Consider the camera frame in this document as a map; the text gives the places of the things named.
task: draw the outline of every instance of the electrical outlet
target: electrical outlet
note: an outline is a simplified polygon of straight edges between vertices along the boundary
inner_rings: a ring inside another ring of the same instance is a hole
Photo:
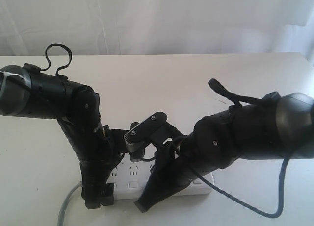
[[[153,164],[154,161],[132,163],[130,156],[126,154],[121,163],[112,170],[108,179],[108,183],[114,183],[114,198],[117,200],[139,198],[151,174],[150,169]],[[206,176],[206,179],[211,183],[214,182],[211,173]],[[211,188],[197,179],[174,196],[208,194],[210,192]]]

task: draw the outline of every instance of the tabletop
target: tabletop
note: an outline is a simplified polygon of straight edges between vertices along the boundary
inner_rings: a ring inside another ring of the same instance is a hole
[[[65,56],[51,57],[54,74]],[[46,67],[43,56],[0,57],[0,67],[25,62]],[[127,129],[156,111],[189,134],[203,116],[231,103],[207,85],[212,77],[228,90],[254,97],[273,91],[314,97],[314,71],[299,53],[74,56],[62,71],[69,80],[100,93],[102,123]],[[56,120],[0,117],[0,225],[55,225],[69,190],[81,180],[79,161]],[[215,184],[267,212],[277,209],[280,160],[237,160],[213,173]],[[278,226],[313,225],[314,160],[292,160],[285,184],[285,208],[267,219],[213,191],[173,197],[146,213],[134,200],[87,210],[73,194],[65,225],[77,226]]]

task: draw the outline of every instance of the power socket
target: power socket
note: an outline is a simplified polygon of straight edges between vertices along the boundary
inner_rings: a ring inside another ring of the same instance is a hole
[[[150,169],[153,164],[154,161],[130,162],[130,156],[126,154],[121,163],[112,170],[107,181],[108,183],[114,183],[114,198],[116,200],[139,198],[151,174]],[[214,183],[211,173],[206,175],[206,179]],[[212,189],[200,179],[197,179],[174,196],[209,194],[211,190]]]

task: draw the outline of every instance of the white curtain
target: white curtain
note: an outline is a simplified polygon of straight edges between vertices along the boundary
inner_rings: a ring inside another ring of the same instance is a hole
[[[0,0],[0,55],[301,52],[314,0]],[[63,54],[52,50],[52,54]]]

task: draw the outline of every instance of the robotic arm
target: robotic arm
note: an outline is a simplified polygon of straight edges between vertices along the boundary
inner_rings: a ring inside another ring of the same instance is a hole
[[[47,50],[52,46],[65,48],[71,59],[69,48],[52,44]],[[212,79],[209,86],[234,105],[198,121],[188,136],[170,125],[162,112],[131,124],[129,130],[110,130],[100,122],[99,95],[58,73],[69,64],[60,67],[55,76],[43,73],[49,67],[31,64],[2,68],[0,114],[57,119],[79,158],[82,197],[88,209],[113,204],[113,185],[106,184],[112,169],[126,152],[131,161],[144,160],[149,144],[157,151],[151,176],[135,202],[142,212],[239,158],[314,157],[314,99],[307,95],[281,97],[273,92],[257,99],[231,93]]]

